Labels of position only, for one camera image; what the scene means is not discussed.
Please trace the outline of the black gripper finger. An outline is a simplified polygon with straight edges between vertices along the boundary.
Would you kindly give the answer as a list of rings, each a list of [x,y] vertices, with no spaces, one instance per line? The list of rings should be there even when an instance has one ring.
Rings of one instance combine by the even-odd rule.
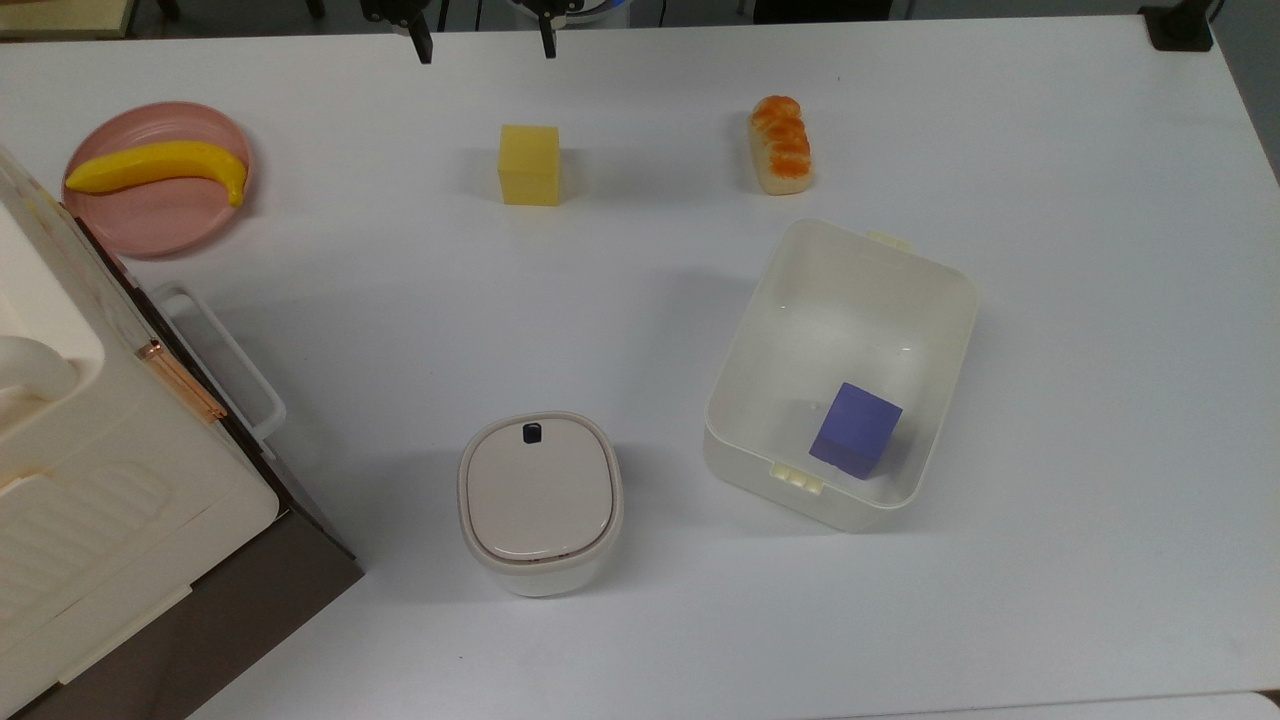
[[[568,14],[580,9],[580,1],[568,0],[536,0],[535,17],[541,37],[545,58],[557,58],[556,32],[564,28]]]
[[[372,23],[387,23],[394,32],[408,37],[421,64],[433,60],[433,37],[426,10],[430,1],[364,0],[362,14]]]

